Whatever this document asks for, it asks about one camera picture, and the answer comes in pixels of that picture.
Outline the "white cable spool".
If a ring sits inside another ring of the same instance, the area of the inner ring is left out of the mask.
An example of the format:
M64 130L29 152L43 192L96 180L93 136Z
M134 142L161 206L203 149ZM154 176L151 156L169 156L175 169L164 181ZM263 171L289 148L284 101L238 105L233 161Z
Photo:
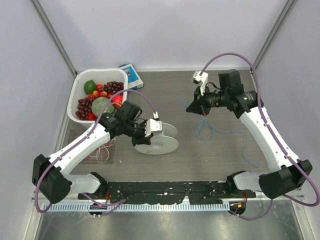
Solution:
M164 155L175 151L179 142L176 139L178 130L169 123L162 124L162 133L155 134L150 139L150 145L139 144L134 148L136 151L146 155Z

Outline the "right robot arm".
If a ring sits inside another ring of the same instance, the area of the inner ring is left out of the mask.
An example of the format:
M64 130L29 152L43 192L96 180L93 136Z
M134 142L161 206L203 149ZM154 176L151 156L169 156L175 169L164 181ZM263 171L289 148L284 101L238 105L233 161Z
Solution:
M309 160L300 158L288 147L273 127L266 108L259 109L257 93L245 91L239 71L225 70L219 73L219 86L211 92L209 75L196 71L193 82L197 84L194 99L186 112L207 116L212 108L226 107L233 112L250 131L268 164L268 172L239 171L227 177L226 193L233 198L244 190L264 193L275 199L300 188L313 169Z

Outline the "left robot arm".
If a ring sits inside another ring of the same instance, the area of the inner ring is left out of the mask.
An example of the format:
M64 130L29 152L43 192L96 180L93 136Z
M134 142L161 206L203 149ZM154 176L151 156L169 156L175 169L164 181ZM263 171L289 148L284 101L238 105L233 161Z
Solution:
M115 114L104 113L98 123L93 123L87 131L52 155L38 155L33 161L32 183L51 204L57 204L72 194L87 194L93 199L104 198L108 182L98 173L72 175L71 171L95 149L115 137L125 135L131 138L133 146L150 145L153 136L148 119L138 123L136 115L140 107L125 101Z

